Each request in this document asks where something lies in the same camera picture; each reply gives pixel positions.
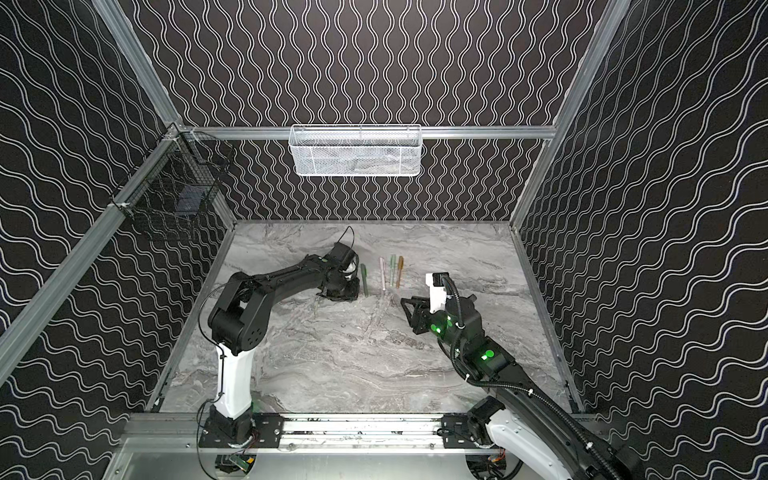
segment white mesh basket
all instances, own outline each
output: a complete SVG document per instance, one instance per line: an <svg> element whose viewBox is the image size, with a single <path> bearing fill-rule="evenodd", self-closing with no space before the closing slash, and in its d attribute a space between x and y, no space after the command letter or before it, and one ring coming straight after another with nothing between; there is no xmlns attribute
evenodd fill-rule
<svg viewBox="0 0 768 480"><path fill-rule="evenodd" d="M293 125L288 146L298 175L413 177L422 169L421 125Z"/></svg>

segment black mesh basket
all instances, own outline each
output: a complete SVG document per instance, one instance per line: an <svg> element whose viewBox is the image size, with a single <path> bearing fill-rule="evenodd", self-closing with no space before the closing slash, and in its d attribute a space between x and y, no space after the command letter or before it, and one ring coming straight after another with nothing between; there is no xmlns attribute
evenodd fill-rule
<svg viewBox="0 0 768 480"><path fill-rule="evenodd" d="M182 133L118 208L131 219L134 231L150 240L195 240L233 156L234 148L226 141Z"/></svg>

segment black wallpaper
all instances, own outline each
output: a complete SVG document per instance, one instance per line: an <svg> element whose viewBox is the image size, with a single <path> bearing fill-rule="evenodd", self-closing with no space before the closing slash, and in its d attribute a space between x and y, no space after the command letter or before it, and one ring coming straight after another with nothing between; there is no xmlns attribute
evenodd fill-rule
<svg viewBox="0 0 768 480"><path fill-rule="evenodd" d="M648 478L768 476L768 3L634 0L521 237Z"/></svg>
<svg viewBox="0 0 768 480"><path fill-rule="evenodd" d="M0 333L165 131L87 0L0 2Z"/></svg>
<svg viewBox="0 0 768 480"><path fill-rule="evenodd" d="M541 143L425 141L416 177L301 177L287 142L246 141L222 191L245 220L509 220Z"/></svg>
<svg viewBox="0 0 768 480"><path fill-rule="evenodd" d="M606 0L121 0L200 126L552 124Z"/></svg>
<svg viewBox="0 0 768 480"><path fill-rule="evenodd" d="M150 242L126 220L0 387L0 478L98 480L143 412L225 229Z"/></svg>

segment marble surface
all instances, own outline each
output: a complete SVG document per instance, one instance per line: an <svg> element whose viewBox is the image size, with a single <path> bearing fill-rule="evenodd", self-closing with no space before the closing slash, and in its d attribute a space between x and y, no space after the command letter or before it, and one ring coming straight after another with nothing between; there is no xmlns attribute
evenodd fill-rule
<svg viewBox="0 0 768 480"><path fill-rule="evenodd" d="M238 270L268 273L308 253L325 254L341 223L245 223L217 278ZM353 303L317 290L275 305L257 347L252 384L257 408L277 412L456 412L485 396L451 367L430 333L411 331L401 297L429 296L427 272L450 272L463 296L474 293L488 335L507 348L550 396L568 409L563 382L506 225L353 224L354 249L368 267L370 296ZM381 289L379 256L405 257L399 290ZM204 307L203 329L214 298ZM195 330L164 401L164 412L193 412L217 391L213 346Z"/></svg>

